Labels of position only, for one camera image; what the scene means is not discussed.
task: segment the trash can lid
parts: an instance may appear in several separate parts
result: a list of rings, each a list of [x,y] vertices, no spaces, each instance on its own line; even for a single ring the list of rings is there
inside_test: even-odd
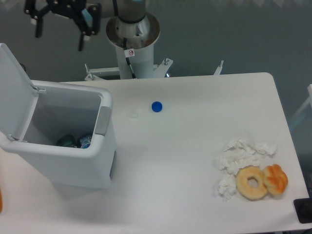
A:
[[[0,43],[0,131],[22,140],[34,113],[38,90],[13,56]]]

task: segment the trash can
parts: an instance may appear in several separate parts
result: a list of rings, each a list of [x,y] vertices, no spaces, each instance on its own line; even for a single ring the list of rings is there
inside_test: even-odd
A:
[[[0,147],[24,158],[54,183],[107,188],[116,150],[113,100],[106,89],[31,81],[0,44]],[[91,133],[86,149],[56,146]]]

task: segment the blue bottle cap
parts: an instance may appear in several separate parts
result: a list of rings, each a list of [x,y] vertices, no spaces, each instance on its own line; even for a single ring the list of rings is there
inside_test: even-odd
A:
[[[154,101],[152,104],[152,110],[154,112],[160,112],[162,110],[162,104],[159,101]]]

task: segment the crumpled tissue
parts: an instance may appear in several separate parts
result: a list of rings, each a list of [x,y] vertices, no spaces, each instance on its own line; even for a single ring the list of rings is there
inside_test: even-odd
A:
[[[234,175],[227,175],[220,181],[218,192],[223,196],[224,200],[231,199],[231,196],[236,192]]]
[[[277,144],[275,143],[254,143],[252,140],[244,140],[242,138],[237,138],[231,140],[226,146],[224,151],[233,149],[244,149],[250,154],[255,152],[261,155],[274,156],[277,153]]]
[[[229,175],[225,176],[219,183],[218,192],[225,200],[231,199],[236,191],[235,175],[239,169],[259,166],[260,158],[257,154],[273,157],[276,153],[277,144],[255,143],[252,140],[241,138],[230,141],[219,158],[219,169],[226,169]]]
[[[248,166],[259,166],[260,160],[258,156],[252,155],[243,149],[235,149],[226,151],[220,156],[219,169],[226,168],[229,174],[236,175],[240,168]]]

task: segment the table surface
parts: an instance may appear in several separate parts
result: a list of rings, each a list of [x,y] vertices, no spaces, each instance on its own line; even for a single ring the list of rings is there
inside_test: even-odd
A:
[[[293,206],[308,197],[274,80],[267,73],[87,81],[113,95],[117,154],[105,190],[52,184],[0,149],[3,233],[257,233],[311,228]],[[163,103],[154,113],[151,104]],[[224,201],[217,159],[233,138],[278,145],[289,185],[280,197]]]

